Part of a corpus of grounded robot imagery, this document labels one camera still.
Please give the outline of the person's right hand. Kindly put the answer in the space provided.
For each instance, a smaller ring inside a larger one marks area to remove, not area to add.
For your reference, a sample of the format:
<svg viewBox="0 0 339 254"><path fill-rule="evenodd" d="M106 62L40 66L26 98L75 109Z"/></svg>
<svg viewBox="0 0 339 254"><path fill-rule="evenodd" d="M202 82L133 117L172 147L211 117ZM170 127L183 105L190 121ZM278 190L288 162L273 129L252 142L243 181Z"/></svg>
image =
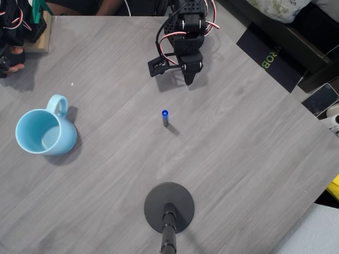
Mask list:
<svg viewBox="0 0 339 254"><path fill-rule="evenodd" d="M25 52L21 47L10 47L10 67L8 73L15 73L24 68Z"/></svg>

